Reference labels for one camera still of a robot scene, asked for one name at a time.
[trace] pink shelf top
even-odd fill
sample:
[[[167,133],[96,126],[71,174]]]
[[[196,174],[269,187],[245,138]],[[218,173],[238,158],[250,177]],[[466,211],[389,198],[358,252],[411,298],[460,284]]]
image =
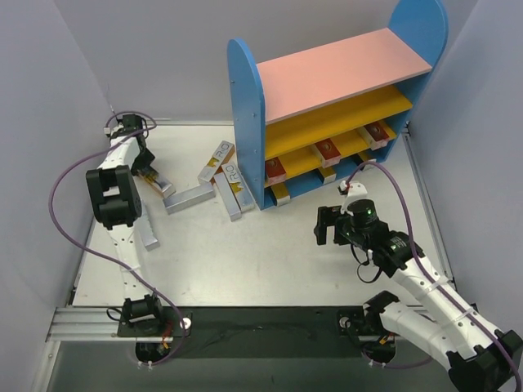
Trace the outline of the pink shelf top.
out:
[[[257,67],[268,124],[431,70],[389,29],[299,51]]]

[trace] black bracket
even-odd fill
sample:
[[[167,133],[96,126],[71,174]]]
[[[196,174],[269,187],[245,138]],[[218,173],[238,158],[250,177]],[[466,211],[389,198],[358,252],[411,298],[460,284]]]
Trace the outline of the black bracket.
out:
[[[129,166],[89,170],[85,178],[95,218],[106,229],[123,224],[131,227],[141,216],[141,200]],[[113,187],[118,187],[119,194],[105,196]]]

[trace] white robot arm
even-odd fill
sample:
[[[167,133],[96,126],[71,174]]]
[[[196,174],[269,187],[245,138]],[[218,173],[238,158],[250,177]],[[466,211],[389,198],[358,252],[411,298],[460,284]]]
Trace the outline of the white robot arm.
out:
[[[480,316],[417,244],[417,257],[413,257],[409,236],[389,230],[379,220],[361,183],[343,181],[338,190],[346,195],[341,206],[318,209],[318,245],[326,243],[326,229],[334,226],[335,243],[366,252],[374,265],[409,291],[434,318],[432,322],[401,304],[397,296],[381,292],[364,304],[367,322],[377,331],[402,336],[433,357],[460,392],[498,390],[514,376],[498,346],[519,364],[523,340],[514,331],[501,332]]]
[[[139,116],[124,115],[123,127],[115,128],[108,135],[115,148],[97,169],[87,171],[86,180],[95,218],[107,229],[118,259],[128,267],[120,267],[125,292],[122,320],[126,325],[145,321],[151,329],[164,324],[163,307],[159,298],[131,274],[133,271],[143,277],[143,265],[136,248],[136,241],[140,240],[136,223],[146,219],[142,216],[142,201],[132,173],[154,159],[145,147],[143,135],[128,138],[136,129],[141,129],[139,127]]]

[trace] silver block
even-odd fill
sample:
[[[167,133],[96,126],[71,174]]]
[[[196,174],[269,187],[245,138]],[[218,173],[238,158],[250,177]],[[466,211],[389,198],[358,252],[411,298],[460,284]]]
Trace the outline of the silver block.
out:
[[[214,182],[220,191],[221,199],[226,205],[227,212],[230,216],[230,221],[234,222],[242,217],[242,212],[239,209],[238,203],[236,202],[235,195],[230,189],[229,182],[227,182],[226,176],[223,173],[218,173],[214,176]]]
[[[174,212],[185,210],[195,204],[209,200],[214,196],[214,188],[210,182],[207,182],[193,189],[188,189],[179,194],[173,194],[168,198],[165,198],[163,200],[163,205],[165,206],[167,213],[171,215]]]
[[[138,171],[138,173],[140,174],[140,177],[163,198],[167,198],[177,191],[171,181],[162,176],[151,166],[144,167]]]
[[[214,151],[214,154],[212,155],[211,159],[209,159],[207,165],[205,165],[202,171],[198,174],[198,182],[200,184],[211,182],[214,175],[220,169],[220,166],[229,162],[230,157],[232,157],[234,153],[235,145],[223,140],[216,151]]]
[[[235,194],[239,208],[242,210],[242,212],[252,210],[254,208],[253,196],[251,196],[251,193],[245,184],[245,180],[240,174],[236,165],[234,163],[227,163],[222,165],[221,169],[226,175],[227,181],[229,181],[230,187]]]
[[[135,225],[148,252],[160,246],[160,241],[154,235],[153,227],[150,225],[149,214],[147,214],[147,207],[143,200],[141,202],[141,216],[136,220]]]

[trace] wooden shelf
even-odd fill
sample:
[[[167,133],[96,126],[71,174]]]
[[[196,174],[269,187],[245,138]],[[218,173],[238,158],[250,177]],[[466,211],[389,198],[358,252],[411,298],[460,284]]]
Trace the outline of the wooden shelf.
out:
[[[281,159],[296,149],[411,108],[410,101],[397,88],[387,86],[275,122],[266,127],[265,158]]]
[[[344,158],[369,148],[356,130],[347,131],[331,140]],[[287,172],[287,180],[321,167],[321,161],[312,152],[310,146],[281,155],[279,156],[279,161]]]
[[[271,124],[431,71],[389,29],[343,39],[257,65]]]
[[[333,137],[331,140],[344,158],[369,148],[357,130],[342,133],[341,135]]]

